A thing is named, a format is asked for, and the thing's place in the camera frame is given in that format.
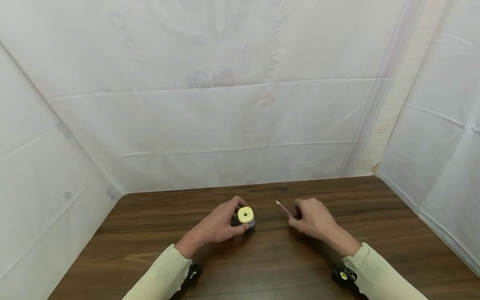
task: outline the spool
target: spool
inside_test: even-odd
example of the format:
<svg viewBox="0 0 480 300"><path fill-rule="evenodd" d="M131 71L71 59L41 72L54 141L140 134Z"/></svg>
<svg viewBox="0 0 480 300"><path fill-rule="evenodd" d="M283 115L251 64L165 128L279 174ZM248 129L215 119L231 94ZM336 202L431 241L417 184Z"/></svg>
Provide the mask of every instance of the spool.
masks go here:
<svg viewBox="0 0 480 300"><path fill-rule="evenodd" d="M239 209L238 212L239 221L242 224L248 224L249 228L255 226L255 218L253 217L253 210L246 206Z"/></svg>

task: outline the left hand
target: left hand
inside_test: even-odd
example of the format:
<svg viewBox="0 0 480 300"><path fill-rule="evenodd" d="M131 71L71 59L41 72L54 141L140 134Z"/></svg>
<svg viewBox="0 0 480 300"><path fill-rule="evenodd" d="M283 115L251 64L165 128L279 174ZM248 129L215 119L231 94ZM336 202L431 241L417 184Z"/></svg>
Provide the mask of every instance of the left hand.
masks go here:
<svg viewBox="0 0 480 300"><path fill-rule="evenodd" d="M185 258L192 258L195 252L208 243L220 243L234 236L241 235L249 228L248 224L231 226L230 220L237 206L247 206L239 196L220 204L205 219L187 232L175 248Z"/></svg>

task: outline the wooden table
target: wooden table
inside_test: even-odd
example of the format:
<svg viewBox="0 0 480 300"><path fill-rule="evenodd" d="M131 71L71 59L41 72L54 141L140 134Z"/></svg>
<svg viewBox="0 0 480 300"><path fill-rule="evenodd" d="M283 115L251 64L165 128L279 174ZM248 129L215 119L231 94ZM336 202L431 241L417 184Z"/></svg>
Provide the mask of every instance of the wooden table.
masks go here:
<svg viewBox="0 0 480 300"><path fill-rule="evenodd" d="M480 299L480 280L378 178L129 194L120 199L49 299L120 300L170 244L234 195L255 231L199 253L204 273L176 299L358 299L330 279L321 243L288 228L275 200L321 200L430 300Z"/></svg>

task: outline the white sheet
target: white sheet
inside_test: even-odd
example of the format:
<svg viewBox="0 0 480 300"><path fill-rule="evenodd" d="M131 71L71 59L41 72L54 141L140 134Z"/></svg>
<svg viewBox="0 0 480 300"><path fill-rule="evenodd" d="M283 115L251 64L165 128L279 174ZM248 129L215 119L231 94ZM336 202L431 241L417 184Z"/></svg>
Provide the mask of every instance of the white sheet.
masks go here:
<svg viewBox="0 0 480 300"><path fill-rule="evenodd" d="M46 299L119 199L0 45L0 299Z"/></svg>
<svg viewBox="0 0 480 300"><path fill-rule="evenodd" d="M0 298L45 299L118 191L371 174L444 3L0 1Z"/></svg>
<svg viewBox="0 0 480 300"><path fill-rule="evenodd" d="M453 2L378 174L480 276L479 13Z"/></svg>
<svg viewBox="0 0 480 300"><path fill-rule="evenodd" d="M0 38L124 192L309 180L371 173L425 3L20 0Z"/></svg>

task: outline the cream sleeve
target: cream sleeve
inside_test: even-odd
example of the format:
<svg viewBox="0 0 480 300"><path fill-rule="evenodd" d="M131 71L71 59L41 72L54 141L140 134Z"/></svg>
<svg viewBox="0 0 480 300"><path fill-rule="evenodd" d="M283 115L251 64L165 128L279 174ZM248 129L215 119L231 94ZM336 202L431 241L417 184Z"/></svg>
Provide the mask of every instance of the cream sleeve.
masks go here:
<svg viewBox="0 0 480 300"><path fill-rule="evenodd" d="M183 257L175 245L170 245L123 297L123 300L170 299L180 290L191 264L192 260Z"/></svg>
<svg viewBox="0 0 480 300"><path fill-rule="evenodd" d="M366 243L343 262L357 274L355 284L369 300L427 300Z"/></svg>

